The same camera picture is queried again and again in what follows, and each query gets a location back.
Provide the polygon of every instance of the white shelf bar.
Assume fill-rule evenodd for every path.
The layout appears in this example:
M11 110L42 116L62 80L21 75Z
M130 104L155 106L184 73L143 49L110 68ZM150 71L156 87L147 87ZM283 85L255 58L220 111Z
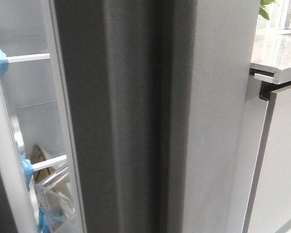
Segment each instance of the white shelf bar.
M62 155L53 159L48 159L46 161L40 162L40 163L36 163L36 164L32 164L32 167L34 169L34 171L39 171L42 170L44 168L56 165L56 164L61 164L63 162L67 161L67 156L66 155Z
M9 63L45 60L45 59L49 59L49 53L14 56L14 57L7 57L6 59L9 61Z

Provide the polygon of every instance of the clear plastic bin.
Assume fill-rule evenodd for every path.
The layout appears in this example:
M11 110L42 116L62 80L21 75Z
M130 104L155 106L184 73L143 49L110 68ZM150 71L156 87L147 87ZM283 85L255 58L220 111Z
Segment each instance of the clear plastic bin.
M36 191L51 233L76 233L74 204L67 164L36 185Z

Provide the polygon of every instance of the kitchen counter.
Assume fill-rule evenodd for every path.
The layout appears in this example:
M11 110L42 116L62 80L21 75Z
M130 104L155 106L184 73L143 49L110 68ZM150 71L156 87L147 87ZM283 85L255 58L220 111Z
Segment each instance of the kitchen counter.
M291 81L291 30L257 30L251 58L255 78L281 84Z

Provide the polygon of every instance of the white cabinet door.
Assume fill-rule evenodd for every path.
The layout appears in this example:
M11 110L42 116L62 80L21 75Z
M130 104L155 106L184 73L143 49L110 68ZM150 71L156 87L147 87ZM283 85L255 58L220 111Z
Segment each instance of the white cabinet door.
M268 106L249 233L275 233L291 219L291 85L273 91Z

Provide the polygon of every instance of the refrigerator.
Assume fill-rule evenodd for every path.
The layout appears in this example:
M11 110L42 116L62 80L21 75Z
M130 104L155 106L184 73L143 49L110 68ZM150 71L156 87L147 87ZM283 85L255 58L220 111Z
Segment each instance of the refrigerator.
M60 189L51 233L238 227L259 1L213 2L0 0L0 233L51 225L58 173L70 214Z

